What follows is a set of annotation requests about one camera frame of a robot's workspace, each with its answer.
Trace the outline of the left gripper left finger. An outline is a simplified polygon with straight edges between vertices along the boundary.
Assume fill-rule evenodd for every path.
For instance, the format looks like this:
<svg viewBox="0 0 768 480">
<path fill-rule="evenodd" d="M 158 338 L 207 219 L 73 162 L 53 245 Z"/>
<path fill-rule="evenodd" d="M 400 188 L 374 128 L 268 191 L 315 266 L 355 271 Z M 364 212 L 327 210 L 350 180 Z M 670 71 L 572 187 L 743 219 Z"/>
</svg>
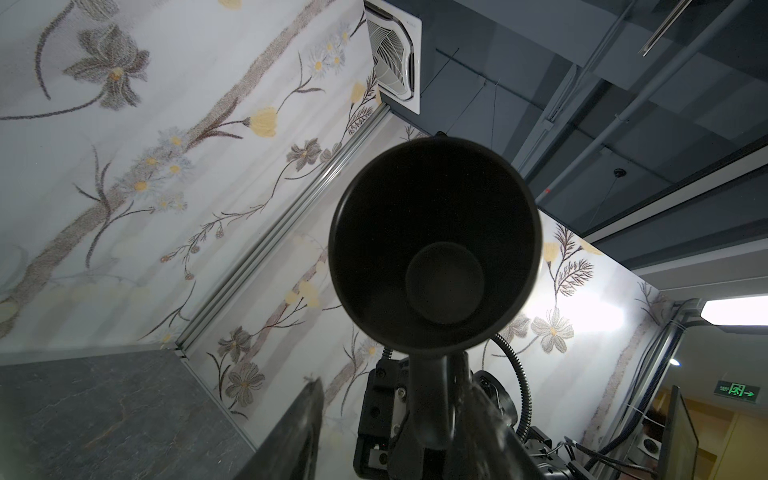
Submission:
<svg viewBox="0 0 768 480">
<path fill-rule="evenodd" d="M 314 479 L 323 405 L 321 380 L 309 381 L 235 479 Z"/>
</svg>

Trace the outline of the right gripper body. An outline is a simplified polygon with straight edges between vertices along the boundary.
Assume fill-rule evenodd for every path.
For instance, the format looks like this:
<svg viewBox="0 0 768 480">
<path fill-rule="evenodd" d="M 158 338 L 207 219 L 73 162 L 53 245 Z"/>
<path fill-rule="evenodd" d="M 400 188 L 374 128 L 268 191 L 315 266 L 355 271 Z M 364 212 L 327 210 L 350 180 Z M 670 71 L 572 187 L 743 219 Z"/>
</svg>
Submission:
<svg viewBox="0 0 768 480">
<path fill-rule="evenodd" d="M 381 359 L 366 385 L 353 469 L 362 479 L 451 479 L 455 434 L 454 369 L 450 356 Z M 522 411 L 489 372 L 472 381 L 522 443 Z"/>
</svg>

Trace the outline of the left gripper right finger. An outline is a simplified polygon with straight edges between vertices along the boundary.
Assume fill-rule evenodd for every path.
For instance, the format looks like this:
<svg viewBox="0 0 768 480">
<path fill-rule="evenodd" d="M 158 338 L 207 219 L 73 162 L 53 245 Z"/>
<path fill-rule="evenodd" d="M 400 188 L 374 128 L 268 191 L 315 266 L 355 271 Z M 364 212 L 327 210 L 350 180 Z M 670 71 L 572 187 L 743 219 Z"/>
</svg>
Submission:
<svg viewBox="0 0 768 480">
<path fill-rule="evenodd" d="M 468 355 L 450 357 L 454 369 L 455 434 L 449 447 L 451 479 L 541 479 L 523 444 L 471 379 Z"/>
</svg>

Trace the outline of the black mug white base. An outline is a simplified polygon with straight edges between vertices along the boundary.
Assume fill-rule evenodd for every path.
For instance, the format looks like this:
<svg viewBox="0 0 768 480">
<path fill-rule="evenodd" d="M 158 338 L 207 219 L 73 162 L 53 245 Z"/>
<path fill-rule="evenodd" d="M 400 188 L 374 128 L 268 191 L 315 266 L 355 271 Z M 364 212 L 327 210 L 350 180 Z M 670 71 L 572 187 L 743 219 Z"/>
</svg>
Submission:
<svg viewBox="0 0 768 480">
<path fill-rule="evenodd" d="M 448 358 L 486 341 L 536 282 L 542 226 L 521 176 L 475 142 L 433 136 L 397 145 L 353 178 L 329 233 L 339 301 L 370 338 L 410 361 L 419 443 L 453 438 Z"/>
</svg>

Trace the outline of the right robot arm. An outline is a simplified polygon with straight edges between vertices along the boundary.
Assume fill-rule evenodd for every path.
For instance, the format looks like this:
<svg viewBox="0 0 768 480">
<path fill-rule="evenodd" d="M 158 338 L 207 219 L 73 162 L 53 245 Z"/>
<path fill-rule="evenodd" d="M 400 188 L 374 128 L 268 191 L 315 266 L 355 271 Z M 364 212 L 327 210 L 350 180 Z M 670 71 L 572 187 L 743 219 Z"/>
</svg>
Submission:
<svg viewBox="0 0 768 480">
<path fill-rule="evenodd" d="M 395 360 L 384 350 L 370 371 L 353 456 L 361 479 L 589 479 L 583 453 L 639 479 L 647 468 L 610 458 L 569 438 L 554 442 L 532 426 L 532 396 L 522 364 L 500 335 L 520 406 L 466 353 Z"/>
</svg>

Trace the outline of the green exit sign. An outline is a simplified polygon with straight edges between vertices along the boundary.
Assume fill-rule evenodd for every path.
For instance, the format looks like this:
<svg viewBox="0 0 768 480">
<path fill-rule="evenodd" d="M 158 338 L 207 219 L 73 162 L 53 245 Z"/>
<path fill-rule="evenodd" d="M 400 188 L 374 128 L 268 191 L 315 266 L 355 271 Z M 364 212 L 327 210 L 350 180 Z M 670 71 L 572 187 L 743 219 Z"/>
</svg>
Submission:
<svg viewBox="0 0 768 480">
<path fill-rule="evenodd" d="M 756 404 L 759 398 L 760 388 L 744 383 L 719 380 L 714 389 L 714 394 Z"/>
</svg>

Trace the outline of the ceiling air conditioner vent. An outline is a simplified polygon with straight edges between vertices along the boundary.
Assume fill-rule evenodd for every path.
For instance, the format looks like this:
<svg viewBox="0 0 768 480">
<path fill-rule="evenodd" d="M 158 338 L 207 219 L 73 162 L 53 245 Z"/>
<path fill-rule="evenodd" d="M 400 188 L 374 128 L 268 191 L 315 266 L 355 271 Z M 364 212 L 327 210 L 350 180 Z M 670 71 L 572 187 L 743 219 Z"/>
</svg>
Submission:
<svg viewBox="0 0 768 480">
<path fill-rule="evenodd" d="M 411 1 L 364 1 L 380 90 L 413 114 L 421 109 L 423 22 Z"/>
</svg>

